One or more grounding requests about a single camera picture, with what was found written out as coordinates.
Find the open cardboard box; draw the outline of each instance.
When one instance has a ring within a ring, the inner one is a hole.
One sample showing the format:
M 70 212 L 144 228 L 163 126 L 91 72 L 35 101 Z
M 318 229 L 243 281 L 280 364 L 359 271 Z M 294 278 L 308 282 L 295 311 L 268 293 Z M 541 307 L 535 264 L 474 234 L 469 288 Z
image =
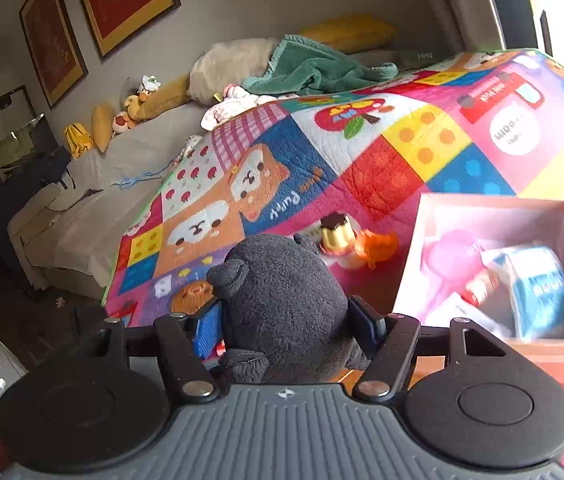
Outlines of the open cardboard box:
M 419 203 L 411 249 L 393 312 L 425 317 L 427 277 L 421 271 L 425 240 L 462 229 L 486 249 L 539 242 L 550 247 L 564 268 L 564 202 L 503 196 L 423 194 Z M 564 384 L 564 339 L 523 342 L 506 339 L 514 349 Z M 415 376 L 444 367 L 444 358 L 417 360 Z

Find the sofa seat cushion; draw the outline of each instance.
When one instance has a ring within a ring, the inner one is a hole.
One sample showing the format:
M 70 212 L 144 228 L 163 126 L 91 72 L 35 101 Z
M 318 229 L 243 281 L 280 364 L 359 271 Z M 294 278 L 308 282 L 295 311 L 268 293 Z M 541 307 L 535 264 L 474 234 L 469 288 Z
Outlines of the sofa seat cushion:
M 80 200 L 25 245 L 31 265 L 77 270 L 107 286 L 122 236 L 161 181 L 143 180 L 127 189 L 111 186 Z

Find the teal fleece blanket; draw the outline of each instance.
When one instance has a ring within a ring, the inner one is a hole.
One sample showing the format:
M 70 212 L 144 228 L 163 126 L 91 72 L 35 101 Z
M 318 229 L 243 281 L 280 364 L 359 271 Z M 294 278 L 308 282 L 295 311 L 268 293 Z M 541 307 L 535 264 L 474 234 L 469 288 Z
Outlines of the teal fleece blanket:
M 262 77 L 249 77 L 242 87 L 252 94 L 334 94 L 389 81 L 398 73 L 393 63 L 367 68 L 329 46 L 286 34 Z

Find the sofa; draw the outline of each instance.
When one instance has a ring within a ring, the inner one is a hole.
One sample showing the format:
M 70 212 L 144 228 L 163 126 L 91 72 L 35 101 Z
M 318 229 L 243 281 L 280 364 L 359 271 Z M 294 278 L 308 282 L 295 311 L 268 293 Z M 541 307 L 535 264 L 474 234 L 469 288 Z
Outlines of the sofa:
M 122 236 L 158 192 L 187 137 L 203 134 L 205 111 L 190 102 L 114 137 L 105 153 L 88 150 L 69 162 L 61 182 L 13 216 L 8 236 L 35 289 L 102 298 Z

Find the yellow bag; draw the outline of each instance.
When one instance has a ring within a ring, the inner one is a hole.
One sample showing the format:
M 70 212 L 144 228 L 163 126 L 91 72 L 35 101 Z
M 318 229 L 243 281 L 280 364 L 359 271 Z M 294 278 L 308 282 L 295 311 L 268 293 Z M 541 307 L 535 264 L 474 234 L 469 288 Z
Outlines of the yellow bag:
M 78 158 L 82 153 L 93 147 L 93 140 L 88 134 L 88 130 L 82 123 L 73 123 L 64 130 L 68 148 L 74 158 Z

